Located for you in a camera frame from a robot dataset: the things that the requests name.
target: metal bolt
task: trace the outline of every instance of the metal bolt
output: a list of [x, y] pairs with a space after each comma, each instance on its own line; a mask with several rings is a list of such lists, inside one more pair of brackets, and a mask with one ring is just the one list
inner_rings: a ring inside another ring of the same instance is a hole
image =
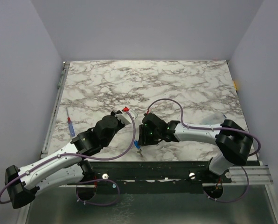
[[190, 173], [189, 177], [190, 177], [191, 180], [194, 180], [196, 178], [195, 173]]
[[103, 175], [102, 175], [102, 178], [103, 178], [104, 180], [108, 180], [108, 179], [109, 179], [109, 175], [108, 175], [108, 174], [103, 174]]
[[230, 173], [230, 172], [225, 173], [225, 177], [226, 177], [227, 179], [230, 179], [230, 178], [231, 178], [231, 173]]

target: marble surface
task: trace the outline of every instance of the marble surface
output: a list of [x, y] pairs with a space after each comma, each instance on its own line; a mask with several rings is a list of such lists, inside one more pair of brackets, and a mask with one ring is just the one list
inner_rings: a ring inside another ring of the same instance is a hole
[[[147, 107], [159, 98], [172, 98], [184, 108], [184, 121], [201, 124], [224, 114], [243, 129], [247, 125], [225, 61], [82, 61], [71, 62], [49, 154], [70, 140], [65, 108], [76, 135], [93, 127], [112, 110], [134, 109], [136, 139]], [[169, 101], [151, 109], [166, 122], [180, 119], [180, 110]], [[95, 155], [109, 158], [125, 151], [132, 139], [131, 125], [120, 130], [109, 147]], [[166, 143], [133, 147], [116, 161], [203, 161], [217, 155], [217, 146], [199, 142]]]

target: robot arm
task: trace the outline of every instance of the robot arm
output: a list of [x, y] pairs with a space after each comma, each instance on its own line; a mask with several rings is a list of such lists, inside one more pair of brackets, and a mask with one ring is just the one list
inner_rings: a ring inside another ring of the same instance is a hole
[[242, 130], [232, 120], [225, 120], [223, 124], [188, 125], [185, 127], [180, 121], [166, 123], [153, 113], [145, 115], [139, 126], [139, 146], [156, 145], [162, 140], [166, 142], [197, 141], [217, 145], [220, 149], [218, 156], [209, 163], [209, 172], [221, 175], [233, 165], [246, 164], [253, 138], [235, 131], [219, 130], [227, 127]]
[[[40, 161], [21, 168], [14, 165], [7, 168], [5, 184], [9, 185], [7, 191], [13, 208], [20, 208], [32, 202], [35, 195], [49, 188], [84, 180], [94, 180], [95, 172], [90, 163], [76, 154], [92, 156], [100, 152], [103, 147], [107, 147], [114, 135], [132, 122], [129, 116], [132, 116], [133, 119], [137, 117], [136, 112], [132, 109], [128, 110], [129, 114], [126, 113], [127, 110], [112, 112], [111, 115], [103, 117], [96, 123], [95, 127], [78, 134], [71, 143]], [[245, 165], [253, 142], [251, 137], [243, 133], [217, 130], [220, 127], [242, 130], [232, 120], [225, 120], [223, 124], [209, 126], [189, 125], [199, 128], [194, 129], [185, 127], [180, 121], [166, 123], [155, 114], [149, 113], [144, 117], [142, 123], [139, 126], [138, 143], [140, 146], [156, 145], [162, 140], [166, 142], [198, 141], [217, 145], [221, 153], [210, 160], [207, 169], [202, 173], [202, 179], [198, 179], [201, 182], [208, 179], [214, 182], [227, 168], [234, 164]], [[68, 153], [74, 155], [60, 156]], [[41, 164], [39, 168], [30, 172], [39, 164]], [[9, 184], [21, 175], [25, 176]]]
[[[17, 168], [12, 165], [6, 169], [5, 184], [26, 174], [19, 180], [12, 183], [8, 188], [8, 194], [13, 208], [20, 208], [35, 199], [35, 195], [40, 194], [49, 188], [61, 186], [68, 183], [76, 183], [84, 177], [92, 175], [89, 162], [84, 161], [79, 156], [61, 154], [82, 154], [91, 156], [107, 147], [114, 135], [123, 127], [130, 124], [137, 117], [137, 113], [132, 109], [111, 112], [98, 121], [95, 127], [78, 134], [70, 143], [53, 154], [30, 165]], [[32, 168], [40, 165], [35, 171]]]

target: metal floor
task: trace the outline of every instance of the metal floor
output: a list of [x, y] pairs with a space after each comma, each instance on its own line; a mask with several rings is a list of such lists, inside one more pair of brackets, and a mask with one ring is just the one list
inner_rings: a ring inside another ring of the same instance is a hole
[[[239, 196], [244, 186], [225, 186], [222, 199]], [[109, 202], [114, 196], [97, 196]], [[204, 195], [122, 195], [118, 204], [96, 207], [76, 202], [74, 187], [59, 187], [38, 196], [28, 224], [275, 224], [264, 185], [250, 186], [242, 200], [223, 204]]]

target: light gray wall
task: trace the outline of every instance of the light gray wall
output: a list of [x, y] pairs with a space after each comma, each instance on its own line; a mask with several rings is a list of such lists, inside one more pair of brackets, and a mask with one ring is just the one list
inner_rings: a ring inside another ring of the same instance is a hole
[[65, 61], [230, 59], [262, 0], [32, 0]]
[[[39, 159], [62, 67], [32, 3], [0, 0], [0, 189], [8, 166]], [[17, 214], [0, 205], [0, 224]]]
[[229, 63], [250, 131], [278, 194], [278, 0], [265, 0]]

